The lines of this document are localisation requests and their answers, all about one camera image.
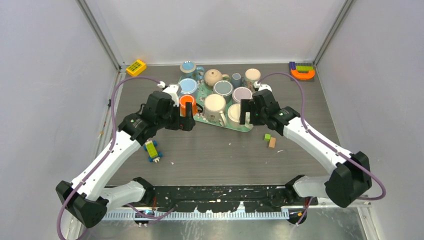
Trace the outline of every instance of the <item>lego toy car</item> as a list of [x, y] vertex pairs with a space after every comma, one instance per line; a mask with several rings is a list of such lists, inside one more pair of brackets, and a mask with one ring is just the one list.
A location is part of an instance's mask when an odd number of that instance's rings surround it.
[[158, 143], [155, 140], [146, 141], [145, 144], [143, 145], [144, 150], [148, 152], [148, 161], [151, 163], [159, 162], [159, 160], [163, 156], [162, 152], [156, 150], [157, 145]]

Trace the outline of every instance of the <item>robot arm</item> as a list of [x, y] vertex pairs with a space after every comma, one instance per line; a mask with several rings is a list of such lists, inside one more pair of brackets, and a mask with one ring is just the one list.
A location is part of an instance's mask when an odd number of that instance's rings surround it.
[[[268, 87], [255, 92], [252, 99], [241, 101], [240, 124], [245, 124], [246, 113], [250, 113], [250, 123], [254, 126], [267, 125], [311, 154], [329, 173], [327, 176], [308, 177], [299, 175], [286, 188], [292, 188], [293, 198], [322, 197], [330, 198], [338, 206], [345, 208], [371, 187], [371, 178], [342, 158], [343, 153], [366, 168], [370, 169], [368, 157], [362, 152], [352, 154], [312, 128], [306, 121], [304, 127], [300, 114], [289, 106], [280, 108]], [[308, 131], [313, 131], [320, 139], [333, 146], [337, 153]]]
[[163, 91], [149, 95], [139, 112], [127, 115], [118, 126], [113, 150], [99, 168], [83, 182], [85, 176], [110, 151], [112, 141], [99, 156], [71, 182], [61, 181], [56, 192], [62, 202], [73, 191], [73, 186], [83, 185], [77, 190], [66, 209], [87, 228], [94, 227], [110, 210], [128, 203], [149, 204], [154, 198], [153, 186], [137, 177], [131, 182], [114, 188], [105, 188], [121, 165], [149, 138], [162, 128], [191, 131], [195, 126], [191, 104], [186, 106], [186, 116], [180, 116], [178, 94], [181, 88], [170, 84]]

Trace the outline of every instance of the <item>white wall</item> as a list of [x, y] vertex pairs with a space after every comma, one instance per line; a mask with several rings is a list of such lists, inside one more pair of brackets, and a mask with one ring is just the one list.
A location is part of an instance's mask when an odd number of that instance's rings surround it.
[[131, 64], [312, 61], [345, 0], [88, 0]]
[[318, 65], [340, 142], [387, 187], [373, 208], [388, 240], [424, 235], [423, 12], [422, 0], [357, 1]]
[[1, 1], [0, 38], [0, 239], [58, 239], [55, 187], [93, 160], [117, 72], [74, 0]]

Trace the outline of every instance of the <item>small cup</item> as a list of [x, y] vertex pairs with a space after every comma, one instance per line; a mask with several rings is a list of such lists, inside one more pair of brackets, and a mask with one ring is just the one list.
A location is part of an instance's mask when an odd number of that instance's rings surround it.
[[192, 61], [185, 61], [180, 66], [181, 75], [183, 78], [194, 79], [196, 81], [202, 80], [205, 74], [205, 69], [202, 66], [196, 66]]
[[261, 79], [261, 72], [258, 69], [250, 68], [244, 73], [245, 85], [250, 91], [254, 92], [254, 83]]
[[181, 79], [178, 84], [181, 86], [181, 93], [179, 94], [179, 97], [183, 95], [191, 95], [194, 98], [197, 98], [199, 85], [196, 80], [192, 78], [184, 78]]
[[234, 129], [241, 129], [243, 126], [248, 129], [252, 129], [253, 125], [249, 123], [250, 112], [246, 112], [246, 123], [244, 125], [240, 125], [240, 112], [240, 103], [235, 103], [228, 108], [228, 125]]
[[213, 85], [213, 92], [224, 97], [225, 102], [231, 101], [231, 94], [233, 93], [233, 85], [226, 80], [221, 80]]
[[213, 93], [204, 99], [204, 116], [208, 121], [225, 127], [227, 125], [225, 111], [226, 101], [223, 96]]
[[232, 92], [232, 100], [235, 104], [239, 104], [242, 99], [252, 99], [252, 91], [244, 86], [237, 87]]
[[234, 73], [231, 76], [230, 83], [236, 89], [242, 86], [242, 75], [240, 73]]
[[179, 110], [183, 117], [186, 116], [186, 103], [191, 103], [191, 109], [193, 116], [198, 113], [198, 108], [196, 106], [196, 99], [192, 95], [184, 95], [179, 99]]

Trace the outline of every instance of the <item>yellow toy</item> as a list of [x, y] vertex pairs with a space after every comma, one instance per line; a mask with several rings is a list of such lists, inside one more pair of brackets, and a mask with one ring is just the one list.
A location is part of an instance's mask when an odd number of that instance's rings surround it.
[[137, 59], [135, 62], [129, 65], [129, 67], [126, 68], [126, 72], [132, 77], [135, 77], [141, 74], [146, 68], [147, 65], [141, 60]]

